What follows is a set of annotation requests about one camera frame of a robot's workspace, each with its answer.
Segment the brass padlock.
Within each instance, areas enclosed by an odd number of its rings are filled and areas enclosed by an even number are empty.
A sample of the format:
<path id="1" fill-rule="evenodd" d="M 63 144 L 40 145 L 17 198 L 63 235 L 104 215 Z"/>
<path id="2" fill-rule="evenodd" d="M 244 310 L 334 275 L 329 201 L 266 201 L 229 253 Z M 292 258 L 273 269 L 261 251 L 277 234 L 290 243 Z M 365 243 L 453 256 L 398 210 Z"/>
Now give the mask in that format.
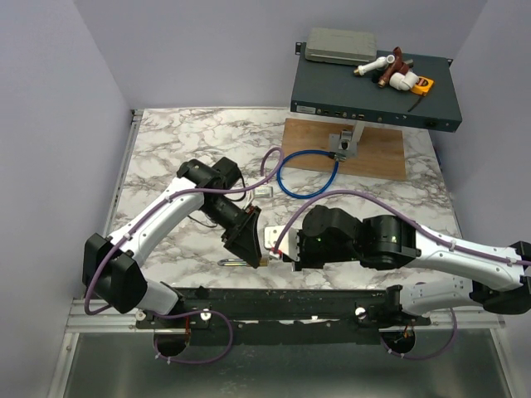
<path id="1" fill-rule="evenodd" d="M 262 257 L 258 263 L 259 267 L 265 267 L 269 264 L 269 259 L 267 257 Z M 218 266 L 221 267 L 251 267 L 253 268 L 253 265 L 250 265 L 243 259 L 222 259 L 217 262 Z"/>

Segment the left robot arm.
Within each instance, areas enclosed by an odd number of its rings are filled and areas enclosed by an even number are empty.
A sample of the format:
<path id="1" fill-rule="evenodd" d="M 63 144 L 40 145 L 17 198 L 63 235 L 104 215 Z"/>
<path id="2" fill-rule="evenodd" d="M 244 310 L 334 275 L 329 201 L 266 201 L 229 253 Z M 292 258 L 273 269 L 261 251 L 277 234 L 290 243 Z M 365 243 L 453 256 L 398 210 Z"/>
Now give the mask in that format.
<path id="1" fill-rule="evenodd" d="M 178 293 L 144 277 L 141 266 L 160 241 L 195 211 L 223 228 L 226 250 L 257 268 L 262 254 L 257 222 L 260 209 L 237 206 L 227 191 L 241 180 L 241 170 L 229 158 L 213 166 L 185 162 L 166 190 L 127 225 L 108 236 L 93 234 L 85 243 L 82 280 L 86 295 L 97 295 L 120 313 L 134 308 L 155 313 L 173 328 L 183 320 Z"/>

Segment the white pipe elbow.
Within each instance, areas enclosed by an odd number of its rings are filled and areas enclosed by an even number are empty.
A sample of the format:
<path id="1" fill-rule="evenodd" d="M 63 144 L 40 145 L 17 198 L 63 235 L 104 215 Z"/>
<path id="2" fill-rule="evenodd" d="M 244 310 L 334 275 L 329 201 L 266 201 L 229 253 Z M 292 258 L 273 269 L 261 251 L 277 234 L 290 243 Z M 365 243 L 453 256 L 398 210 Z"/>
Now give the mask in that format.
<path id="1" fill-rule="evenodd" d="M 395 72 L 389 79 L 388 84 L 400 91 L 410 91 L 419 81 L 419 76 L 409 70 L 406 74 Z"/>

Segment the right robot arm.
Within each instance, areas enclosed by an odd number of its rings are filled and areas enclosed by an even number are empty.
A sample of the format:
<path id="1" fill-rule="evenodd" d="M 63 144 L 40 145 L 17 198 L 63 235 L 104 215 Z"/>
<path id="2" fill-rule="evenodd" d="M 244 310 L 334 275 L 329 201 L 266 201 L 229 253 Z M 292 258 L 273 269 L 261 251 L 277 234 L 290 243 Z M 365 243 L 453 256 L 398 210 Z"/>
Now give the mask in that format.
<path id="1" fill-rule="evenodd" d="M 456 239 L 398 216 L 360 221 L 338 208 L 314 207 L 301 229 L 288 239 L 295 267 L 321 269 L 328 263 L 354 261 L 364 268 L 430 269 L 449 279 L 402 286 L 382 303 L 390 324 L 432 310 L 477 306 L 497 314 L 517 315 L 530 309 L 530 245 L 506 247 Z"/>

